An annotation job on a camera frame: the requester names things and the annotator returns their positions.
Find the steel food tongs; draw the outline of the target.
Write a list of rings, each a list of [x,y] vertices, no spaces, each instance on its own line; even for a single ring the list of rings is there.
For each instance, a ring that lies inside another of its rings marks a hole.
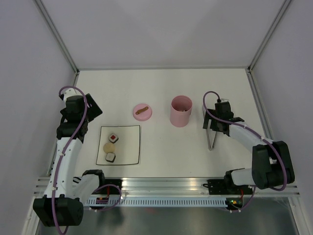
[[[204,106],[202,106],[202,114],[203,114],[203,126],[202,128],[205,130],[208,150],[212,151],[215,147],[217,132],[214,132],[210,129],[211,120],[206,118],[207,111]]]

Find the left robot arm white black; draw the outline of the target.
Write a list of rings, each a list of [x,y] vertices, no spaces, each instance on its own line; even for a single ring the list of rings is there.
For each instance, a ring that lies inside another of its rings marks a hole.
[[[61,98],[66,106],[60,111],[55,164],[43,197],[33,203],[33,210],[46,227],[80,225],[89,197],[93,192],[101,194],[107,188],[101,170],[86,170],[80,182],[73,184],[88,123],[101,115],[102,110],[90,94],[81,96],[66,91]]]

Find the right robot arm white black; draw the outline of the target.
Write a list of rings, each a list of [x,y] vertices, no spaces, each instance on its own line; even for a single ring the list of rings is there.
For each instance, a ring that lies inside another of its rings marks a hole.
[[[262,137],[240,117],[235,117],[228,101],[215,103],[214,109],[202,107],[206,131],[222,133],[233,138],[251,154],[251,167],[229,170],[225,173],[223,187],[235,193],[241,186],[256,186],[283,191],[295,181],[288,145]]]

